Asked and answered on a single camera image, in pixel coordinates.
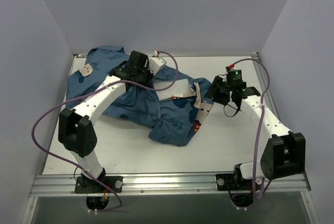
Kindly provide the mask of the white pillow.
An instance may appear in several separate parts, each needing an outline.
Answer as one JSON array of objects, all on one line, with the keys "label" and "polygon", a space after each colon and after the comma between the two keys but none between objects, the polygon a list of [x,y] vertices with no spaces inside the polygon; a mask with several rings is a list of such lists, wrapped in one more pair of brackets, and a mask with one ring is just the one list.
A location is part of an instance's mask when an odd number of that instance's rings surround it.
[{"label": "white pillow", "polygon": [[192,88],[188,79],[177,80],[170,88],[163,91],[158,91],[159,89],[166,88],[171,83],[171,81],[153,82],[153,87],[156,90],[159,101],[164,101],[167,99],[190,98],[196,95],[196,91]]}]

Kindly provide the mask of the blue cartoon print pillowcase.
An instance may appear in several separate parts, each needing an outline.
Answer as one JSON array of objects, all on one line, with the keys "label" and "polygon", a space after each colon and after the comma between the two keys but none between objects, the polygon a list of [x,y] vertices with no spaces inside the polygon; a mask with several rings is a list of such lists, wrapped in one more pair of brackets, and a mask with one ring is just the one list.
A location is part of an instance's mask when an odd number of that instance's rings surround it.
[{"label": "blue cartoon print pillowcase", "polygon": [[[127,61],[129,56],[122,46],[99,46],[89,51],[85,65],[89,73],[80,69],[67,80],[67,100],[89,94],[102,84],[107,72]],[[151,129],[148,137],[155,142],[174,146],[186,146],[199,131],[210,112],[213,102],[204,97],[211,82],[205,78],[192,78],[169,66],[163,67],[152,80],[171,81],[163,91],[177,80],[188,79],[196,95],[190,98],[159,101],[156,90],[131,87],[118,97],[104,114],[131,121]]]}]

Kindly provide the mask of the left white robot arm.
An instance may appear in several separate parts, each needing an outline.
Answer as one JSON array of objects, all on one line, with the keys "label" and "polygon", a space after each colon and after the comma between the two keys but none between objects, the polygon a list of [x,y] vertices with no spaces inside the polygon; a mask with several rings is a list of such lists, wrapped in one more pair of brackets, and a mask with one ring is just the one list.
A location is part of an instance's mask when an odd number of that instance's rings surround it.
[{"label": "left white robot arm", "polygon": [[122,80],[147,86],[164,65],[165,61],[158,56],[148,57],[132,51],[129,60],[107,72],[106,78],[97,88],[101,92],[90,95],[71,110],[63,109],[60,112],[58,141],[74,156],[84,176],[88,177],[87,187],[93,192],[100,192],[105,187],[105,178],[101,176],[104,168],[94,151],[97,145],[94,130],[96,121],[132,86]]}]

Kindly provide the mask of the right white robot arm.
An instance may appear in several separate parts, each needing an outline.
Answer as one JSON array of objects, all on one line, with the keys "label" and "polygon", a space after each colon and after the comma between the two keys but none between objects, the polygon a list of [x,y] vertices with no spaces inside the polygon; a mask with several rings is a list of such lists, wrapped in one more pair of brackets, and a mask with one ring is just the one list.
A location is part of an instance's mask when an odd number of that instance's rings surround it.
[{"label": "right white robot arm", "polygon": [[242,80],[241,70],[229,70],[225,77],[216,76],[205,98],[223,106],[233,102],[237,112],[245,113],[258,127],[256,157],[237,164],[231,177],[236,188],[245,188],[251,179],[274,180],[305,171],[305,137],[279,121],[264,104],[260,92]]}]

